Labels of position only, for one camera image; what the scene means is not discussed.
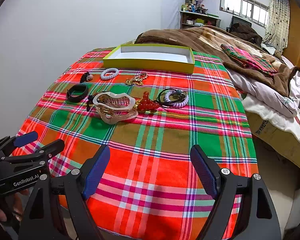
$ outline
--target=window frame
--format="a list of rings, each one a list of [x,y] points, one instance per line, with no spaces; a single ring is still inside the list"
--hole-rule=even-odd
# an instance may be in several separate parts
[[[248,11],[248,4],[249,3],[252,4],[252,6],[251,6],[251,17],[247,17],[247,15],[243,15],[242,14],[243,1],[247,2],[247,11]],[[265,10],[266,11],[266,15],[267,15],[267,13],[269,14],[269,7],[266,6],[266,5],[264,5],[264,4],[262,4],[262,3],[260,3],[260,2],[258,2],[258,1],[256,1],[256,0],[241,0],[240,13],[235,12],[234,9],[233,10],[228,10],[226,8],[223,8],[222,7],[222,0],[220,0],[220,7],[219,7],[219,9],[220,9],[220,11],[230,13],[230,14],[235,15],[237,17],[240,17],[242,19],[248,20],[249,22],[255,23],[255,24],[257,24],[257,25],[259,25],[259,26],[261,26],[263,28],[266,28],[266,24],[265,23],[268,22],[268,21],[266,21],[266,19],[265,19],[265,23],[264,24],[262,22],[259,22],[259,20],[260,20],[260,11],[259,11],[259,19],[255,20],[253,18],[253,11],[254,11],[254,7],[255,6],[259,7],[260,10],[261,9]]]

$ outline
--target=white spiral hair tie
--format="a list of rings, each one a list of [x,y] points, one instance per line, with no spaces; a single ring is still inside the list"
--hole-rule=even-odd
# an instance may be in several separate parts
[[[108,75],[108,76],[105,76],[106,73],[111,72],[111,71],[114,71],[114,73],[113,73],[113,74],[110,74],[110,75]],[[101,78],[102,80],[109,80],[109,79],[112,79],[112,78],[116,77],[118,74],[119,74],[119,69],[117,69],[117,68],[108,68],[108,69],[104,70],[104,71],[101,73],[100,78]]]
[[[170,102],[169,96],[171,96],[172,94],[179,94],[180,95],[181,92],[182,92],[181,90],[177,90],[177,91],[178,92],[176,93],[176,91],[170,90],[167,93],[165,93],[165,95],[164,95],[164,101],[165,102]],[[186,104],[188,104],[188,102],[189,102],[189,96],[186,95],[186,98],[182,102],[171,104],[171,106],[176,107],[176,108],[182,108]]]

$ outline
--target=blue gripper pad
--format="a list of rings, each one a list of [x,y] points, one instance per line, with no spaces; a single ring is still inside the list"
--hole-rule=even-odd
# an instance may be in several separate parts
[[[96,189],[99,185],[103,173],[105,172],[109,160],[110,148],[106,146],[99,155],[98,159],[94,163],[93,167],[91,168],[89,174],[85,179],[85,186],[82,192],[82,198],[84,200],[87,200],[91,195],[93,195],[96,192]]]
[[[17,136],[13,142],[13,145],[17,148],[23,147],[28,143],[32,143],[38,139],[38,134],[36,131],[26,133],[24,135]]]
[[[190,160],[205,192],[215,199],[218,195],[216,178],[195,147],[192,147],[190,150]]]

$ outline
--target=yellow box on shelf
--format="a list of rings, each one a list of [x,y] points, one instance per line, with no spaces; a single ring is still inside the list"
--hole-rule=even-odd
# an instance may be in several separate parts
[[[105,68],[153,69],[193,74],[191,48],[165,44],[123,44],[103,58]]]

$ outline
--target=window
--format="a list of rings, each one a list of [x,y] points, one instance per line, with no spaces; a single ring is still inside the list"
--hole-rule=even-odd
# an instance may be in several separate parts
[[[246,18],[262,27],[268,22],[269,7],[255,0],[220,0],[220,10]]]

